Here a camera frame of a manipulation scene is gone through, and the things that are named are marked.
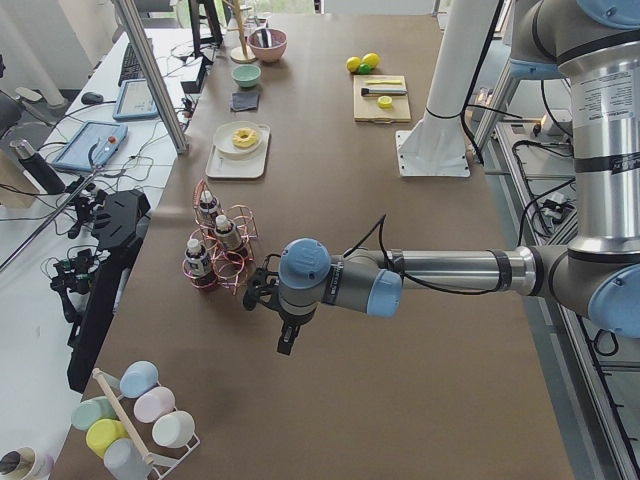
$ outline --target pink bowl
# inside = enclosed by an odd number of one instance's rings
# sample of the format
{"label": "pink bowl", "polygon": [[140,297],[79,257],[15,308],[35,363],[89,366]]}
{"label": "pink bowl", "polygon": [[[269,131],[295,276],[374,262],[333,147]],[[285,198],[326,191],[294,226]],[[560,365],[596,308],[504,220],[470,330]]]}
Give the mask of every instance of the pink bowl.
{"label": "pink bowl", "polygon": [[282,57],[282,54],[287,48],[287,34],[282,30],[267,28],[269,33],[271,33],[271,42],[273,46],[269,48],[262,48],[258,39],[258,35],[260,35],[261,30],[263,29],[258,29],[249,35],[249,38],[247,39],[249,48],[251,48],[251,51],[258,60],[265,63],[277,62],[280,60],[280,57]]}

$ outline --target wooden handle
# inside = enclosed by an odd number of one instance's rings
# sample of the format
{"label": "wooden handle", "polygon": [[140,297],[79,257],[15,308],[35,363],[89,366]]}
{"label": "wooden handle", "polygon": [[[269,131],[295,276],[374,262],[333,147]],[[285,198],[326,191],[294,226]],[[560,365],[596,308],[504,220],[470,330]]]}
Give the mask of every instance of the wooden handle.
{"label": "wooden handle", "polygon": [[93,373],[92,373],[93,379],[96,382],[98,382],[98,385],[100,385],[102,392],[104,393],[105,397],[107,397],[107,400],[109,400],[109,403],[111,404],[111,407],[113,408],[113,410],[116,412],[118,419],[122,422],[122,425],[124,425],[124,428],[129,434],[131,441],[136,447],[136,450],[138,450],[138,452],[140,453],[142,460],[147,465],[151,465],[153,463],[153,455],[151,454],[151,452],[149,452],[149,450],[147,449],[147,446],[142,441],[142,438],[140,437],[140,434],[136,430],[136,427],[134,427],[133,423],[131,423],[131,420],[129,419],[127,412],[125,412],[124,408],[122,408],[122,405],[120,405],[120,402],[118,401],[118,398],[116,397],[115,393],[113,393],[113,390],[111,390],[109,381],[107,380],[105,375],[106,374],[102,372],[102,370],[100,370],[99,368],[93,369]]}

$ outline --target tablet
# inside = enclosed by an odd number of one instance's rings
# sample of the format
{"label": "tablet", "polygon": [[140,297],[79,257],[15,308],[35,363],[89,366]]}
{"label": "tablet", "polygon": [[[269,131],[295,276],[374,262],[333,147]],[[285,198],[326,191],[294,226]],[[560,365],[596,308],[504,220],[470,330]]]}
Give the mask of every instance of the tablet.
{"label": "tablet", "polygon": [[109,161],[127,136],[128,128],[121,123],[85,122],[60,154],[51,162],[56,170],[90,172],[89,151],[94,166]]}
{"label": "tablet", "polygon": [[158,116],[156,102],[153,101],[147,80],[137,78],[125,80],[120,86],[120,93],[113,110],[113,119],[126,122],[142,120]]}

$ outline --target lime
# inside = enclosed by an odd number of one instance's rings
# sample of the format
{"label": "lime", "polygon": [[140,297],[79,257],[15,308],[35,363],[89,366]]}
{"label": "lime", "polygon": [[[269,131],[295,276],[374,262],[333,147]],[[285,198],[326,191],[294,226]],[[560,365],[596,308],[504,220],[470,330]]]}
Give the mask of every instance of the lime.
{"label": "lime", "polygon": [[380,63],[380,55],[378,55],[377,53],[367,53],[364,57],[362,57],[362,63],[366,63],[371,67],[371,70],[373,70]]}
{"label": "lime", "polygon": [[371,65],[369,65],[368,63],[361,63],[360,66],[358,67],[358,73],[360,75],[368,75],[371,73],[371,70],[373,70],[371,68]]}
{"label": "lime", "polygon": [[358,67],[362,63],[360,57],[351,57],[347,60],[347,70],[351,73],[355,73],[358,70]]}

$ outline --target keyboard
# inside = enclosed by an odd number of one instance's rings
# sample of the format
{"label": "keyboard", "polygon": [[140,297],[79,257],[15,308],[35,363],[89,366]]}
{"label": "keyboard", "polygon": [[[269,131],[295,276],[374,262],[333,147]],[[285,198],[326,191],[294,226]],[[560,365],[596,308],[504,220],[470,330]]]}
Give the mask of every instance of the keyboard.
{"label": "keyboard", "polygon": [[118,86],[122,85],[125,80],[135,80],[136,78],[144,78],[144,74],[142,73],[140,62],[138,62],[138,57],[136,57],[136,52],[133,51],[131,44],[128,44],[122,59]]}

